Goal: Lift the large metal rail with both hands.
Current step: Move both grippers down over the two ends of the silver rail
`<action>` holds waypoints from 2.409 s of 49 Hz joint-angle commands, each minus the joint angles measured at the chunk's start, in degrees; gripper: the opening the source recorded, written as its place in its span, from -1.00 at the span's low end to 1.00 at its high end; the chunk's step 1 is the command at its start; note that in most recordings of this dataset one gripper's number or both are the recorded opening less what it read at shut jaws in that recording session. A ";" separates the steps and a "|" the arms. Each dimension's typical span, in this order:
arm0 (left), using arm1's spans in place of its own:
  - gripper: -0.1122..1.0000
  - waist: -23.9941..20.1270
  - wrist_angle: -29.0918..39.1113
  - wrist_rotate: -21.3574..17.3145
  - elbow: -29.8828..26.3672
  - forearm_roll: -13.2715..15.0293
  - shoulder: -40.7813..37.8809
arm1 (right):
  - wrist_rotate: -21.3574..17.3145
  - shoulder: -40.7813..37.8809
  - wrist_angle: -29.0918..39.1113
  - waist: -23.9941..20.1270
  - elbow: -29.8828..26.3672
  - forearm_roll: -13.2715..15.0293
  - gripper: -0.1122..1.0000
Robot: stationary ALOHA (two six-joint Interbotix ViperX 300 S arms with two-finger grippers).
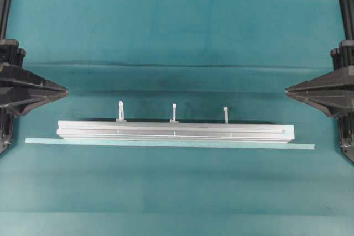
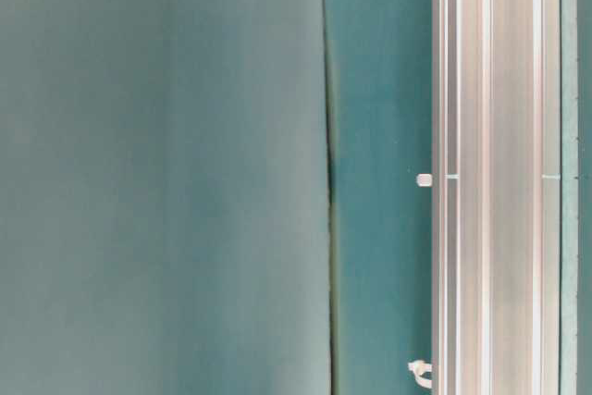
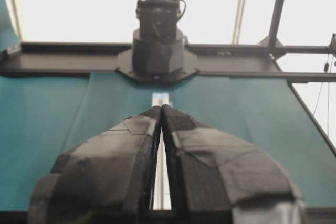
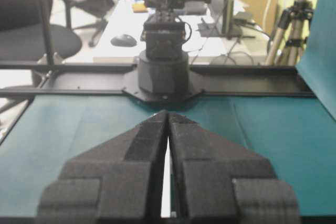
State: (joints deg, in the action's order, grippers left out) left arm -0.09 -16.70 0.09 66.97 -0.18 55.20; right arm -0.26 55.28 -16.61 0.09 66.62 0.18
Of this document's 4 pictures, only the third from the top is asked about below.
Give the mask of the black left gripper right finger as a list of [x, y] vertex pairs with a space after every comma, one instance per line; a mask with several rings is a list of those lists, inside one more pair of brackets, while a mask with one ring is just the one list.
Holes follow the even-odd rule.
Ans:
[[289, 172], [254, 144], [162, 107], [172, 207], [190, 223], [305, 223]]

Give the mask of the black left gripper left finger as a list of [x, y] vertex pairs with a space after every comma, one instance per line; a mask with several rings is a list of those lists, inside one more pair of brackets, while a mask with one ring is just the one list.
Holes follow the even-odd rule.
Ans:
[[32, 193], [29, 223], [138, 223], [153, 204], [161, 109], [61, 153]]

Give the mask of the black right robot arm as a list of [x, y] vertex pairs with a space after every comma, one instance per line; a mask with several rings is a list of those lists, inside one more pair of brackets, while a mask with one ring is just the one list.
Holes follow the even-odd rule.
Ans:
[[[180, 0], [138, 0], [136, 73], [175, 75], [185, 63]], [[190, 223], [305, 223], [305, 202], [286, 169], [255, 145], [162, 106], [172, 208]]]

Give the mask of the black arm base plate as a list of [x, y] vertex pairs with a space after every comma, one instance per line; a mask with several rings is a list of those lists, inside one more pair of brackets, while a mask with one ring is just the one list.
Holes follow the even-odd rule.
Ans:
[[182, 57], [144, 57], [132, 55], [132, 50], [118, 54], [117, 72], [139, 83], [172, 85], [198, 73], [198, 57], [187, 50]]

